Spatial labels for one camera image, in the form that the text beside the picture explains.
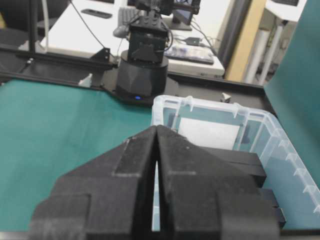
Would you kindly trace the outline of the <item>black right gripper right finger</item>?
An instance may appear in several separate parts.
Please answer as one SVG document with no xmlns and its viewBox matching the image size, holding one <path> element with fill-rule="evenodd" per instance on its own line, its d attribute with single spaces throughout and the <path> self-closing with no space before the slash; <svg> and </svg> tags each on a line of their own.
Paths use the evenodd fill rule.
<svg viewBox="0 0 320 240">
<path fill-rule="evenodd" d="M 161 223 L 173 240 L 278 240 L 280 227 L 254 179 L 156 127 L 160 153 Z"/>
</svg>

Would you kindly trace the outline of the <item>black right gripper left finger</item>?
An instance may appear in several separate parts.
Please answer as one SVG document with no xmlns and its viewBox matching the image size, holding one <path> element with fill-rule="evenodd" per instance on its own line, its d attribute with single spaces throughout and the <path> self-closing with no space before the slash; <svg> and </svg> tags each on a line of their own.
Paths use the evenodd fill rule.
<svg viewBox="0 0 320 240">
<path fill-rule="evenodd" d="M 32 215 L 30 240 L 142 240 L 152 230 L 155 126 L 60 176 Z"/>
</svg>

